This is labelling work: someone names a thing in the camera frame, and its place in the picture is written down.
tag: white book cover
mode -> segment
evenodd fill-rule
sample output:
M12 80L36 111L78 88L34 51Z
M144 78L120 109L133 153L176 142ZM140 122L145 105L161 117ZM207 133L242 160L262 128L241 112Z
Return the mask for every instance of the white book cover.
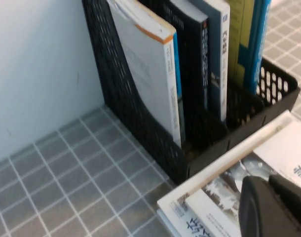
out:
M224 0L189 0L209 17L211 111L226 121L230 7Z
M275 133L297 120L289 111L285 111L259 131L245 139L208 167L182 183L161 198L157 204L162 214L182 237L214 236L209 233L206 224L189 208L185 200L212 181L220 172L242 159L253 149L261 145Z
M108 2L141 100L181 146L171 29L160 24L134 0Z
M301 187L301 122L294 121L186 199L216 237L241 236L238 211L243 178L280 174Z

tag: blue spine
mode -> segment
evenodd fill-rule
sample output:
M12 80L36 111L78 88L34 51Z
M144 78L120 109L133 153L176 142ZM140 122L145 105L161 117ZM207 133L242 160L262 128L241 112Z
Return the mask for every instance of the blue spine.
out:
M176 71L176 86L177 86L177 96L178 98L182 97L181 89L181 79L180 79L180 66L179 66L179 52L178 52L178 40L177 32L174 33L174 52L175 52L175 71Z
M257 11L260 11L260 17L257 22L253 22L253 24L258 24L258 34L256 34L256 47L254 52L254 60L252 62L251 70L250 70L250 78L248 83L248 89L256 94L256 89L259 81L259 74L261 68L261 62L263 58L263 47L264 40L267 28L267 17L270 8L271 0L257 0L255 2L255 7Z

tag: book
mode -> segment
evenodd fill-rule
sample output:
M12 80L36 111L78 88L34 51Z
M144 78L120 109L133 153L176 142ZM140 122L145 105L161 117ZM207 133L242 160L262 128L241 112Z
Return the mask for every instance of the book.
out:
M162 25L137 1L108 0L108 3L139 96L180 147L174 34L171 28Z
M243 179L279 174L301 188L301 122L293 121L186 199L214 236L241 236L238 211Z
M226 0L230 5L228 76L256 94L271 0Z
M203 231L205 235L209 234L210 237L213 237L213 233L208 232L209 229L206 224L189 208L186 199L217 177L218 173L224 172L229 166L242 159L295 120L298 119L291 112L285 111L205 169L158 200L158 210L161 211L160 217L164 218L163 222L167 223L167 228L172 233L174 231L178 232L182 237L196 237L203 235Z
M189 0L209 17L210 110L223 122L227 109L229 4L224 0Z
M183 104L183 97L182 97L182 84L181 84L181 73L180 73L180 62L179 62L180 61L179 49L178 49L179 36L177 36L177 30L173 25L169 24L167 21L159 17L157 14L155 14L153 11L151 11L143 4L139 3L138 1L136 2L136 4L138 4L140 8L142 8L145 12L151 15L151 17L154 18L157 22L159 22L161 25L163 25L168 30L170 30L171 34L173 35L180 137L181 137L181 144L183 144L187 138L186 138L186 129L185 129L184 104Z
M163 0L162 17L178 34L183 91L209 110L208 16L188 0Z

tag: white grout line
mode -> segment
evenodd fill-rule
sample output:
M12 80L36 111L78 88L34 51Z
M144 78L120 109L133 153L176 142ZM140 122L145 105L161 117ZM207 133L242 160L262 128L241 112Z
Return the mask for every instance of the white grout line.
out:
M3 218L3 215L1 214L1 211L0 211L0 220L2 222L2 225L3 225L6 233L10 236L10 231L9 231L8 226L7 226L7 224L6 224L6 222L5 222L4 218Z
M79 120L81 121L81 123L85 126L85 128L88 130L88 132L91 134L91 136L97 140L97 138L93 135L93 133L91 132L91 130L87 127L87 125L82 121L81 118L79 118ZM96 184L96 182L93 180L93 178L91 177L91 175L89 174L89 172L87 171L87 169L83 166L82 162L80 161L80 159L78 158L78 156L74 153L74 151L70 148L68 142L65 140L65 138L63 137L63 135L59 132L61 138L63 139L63 141L65 142L65 144L69 147L69 149L71 150L71 152L73 153L73 155L76 157L79 165L82 167L82 169L86 172L86 174L88 175L89 179L92 181L92 183L94 184L94 186L98 189L98 191L100 192L100 194L102 195L103 199L106 201L106 203L109 205L110 209L113 211L113 213L115 214L115 216L119 217L116 210L113 208L113 206L111 205L111 203L109 202L109 200L105 197L105 194L101 191L101 189L98 187L98 185ZM126 225L124 224L124 222L119 218L121 224L125 227L126 231L128 233L129 230L128 228L126 227Z
M61 192L63 193L65 199L67 200L67 202L69 203L71 209L73 210L73 212L75 213L76 217L78 218L78 220L80 221L80 223L83 225L87 235L90 234L90 231L88 230L88 228L86 227L86 225L84 224L84 222L82 221L82 219L80 218L78 212L76 211L75 207L73 206L72 202L70 201L69 197L67 196L65 190L63 189L62 185L60 184L60 182L58 181L58 179L56 178L56 176L54 175L53 171L50 169L50 167L48 166L48 163L46 162L46 160L44 159L43 155L41 154L40 150L38 149L38 147L36 146L36 144L34 144L34 147L36 149L36 151L39 153L39 155L41 156L41 158L43 159L43 162L45 163L46 168L48 169L48 171L51 173L51 175L53 176L53 179L56 181L56 184L58 185L59 189L61 190Z
M112 118L110 118L110 116L103 110L103 113L112 121L112 123L114 123L114 121L112 120ZM146 156L142 153L141 148L137 148L137 146L135 145L135 143L128 137L129 134L125 134L122 129L119 128L118 124L115 124L115 127L120 131L120 133L122 133L122 135L124 137L127 138L127 140L132 144L132 146L139 152L139 154L143 157L143 159L155 170L155 172L161 177L161 179L172 189L173 187L167 182L168 179L165 179L161 173L156 169L156 167L154 167L154 162L150 162Z
M30 194L29 194L29 192L28 192L26 186L25 186L24 183L22 182L22 179L21 179L21 177L20 177L18 171L16 170L16 168L15 168L14 164L12 163L12 160L10 159L10 157L8 157L8 159L9 159L9 162L10 162L10 164L11 164L11 166L12 166L14 172L16 173L17 178L18 178L18 180L19 180L19 182L20 182L20 184L21 184L21 186L22 186L24 192L26 193L26 195L27 195L27 197L28 197L28 199L29 199L29 201L30 201L30 203L31 203L31 205L32 205L32 207L33 207L33 209L34 209L34 211L36 212L36 214L37 214L37 216L38 216L38 218L39 218L39 220L40 220L40 222L41 222L43 228L45 229L45 232L46 232L46 233L48 234L48 236L50 237L50 234L49 234L49 232L48 232L48 229L47 229L47 227L46 227L44 221L42 220L41 215L39 214L37 207L35 206L34 202L32 201L32 198L31 198L31 196L30 196Z
M84 123L83 120L80 120L83 125L87 128L88 132L91 133L91 135L93 136L92 132L90 131L90 129L87 127L87 125ZM99 142L99 140L93 136L95 141L101 146L101 148L104 150L104 152L107 154L107 156L110 158L110 160L113 162L113 164L119 169L119 171L121 172L121 174L125 177L125 179L128 181L128 183L132 186L132 188L136 191L136 193L139 195L139 197L144 201L144 203L148 206L148 208L151 210L151 212L153 214L155 214L155 212L153 211L153 209L151 208L151 206L148 204L148 202L145 200L145 198L143 197L143 195L139 192L139 190L133 185L133 183L131 182L131 180L127 177L127 175L123 172L123 170L118 166L118 164L114 161L113 157L109 154L109 152L105 149L104 146L102 146L102 144ZM120 222L123 224L123 226L127 229L128 233L130 233L130 231L128 230L128 228L125 226L124 222L122 221L122 219L118 216L118 213L115 212L117 217L119 218Z

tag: blue book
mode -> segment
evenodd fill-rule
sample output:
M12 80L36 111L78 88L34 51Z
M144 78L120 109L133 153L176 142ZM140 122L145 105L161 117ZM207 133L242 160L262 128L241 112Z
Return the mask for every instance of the blue book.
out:
M256 94L271 0L226 0L230 5L228 76Z

